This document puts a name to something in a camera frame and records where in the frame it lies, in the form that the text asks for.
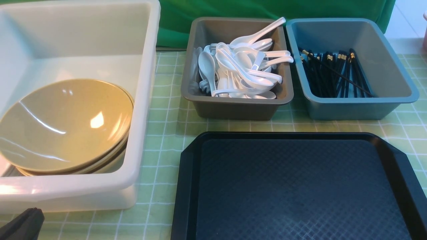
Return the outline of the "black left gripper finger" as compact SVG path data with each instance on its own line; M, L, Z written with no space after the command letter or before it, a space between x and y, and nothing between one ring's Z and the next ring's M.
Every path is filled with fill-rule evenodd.
M44 220L44 213L41 209L28 208L0 228L0 239L37 240Z

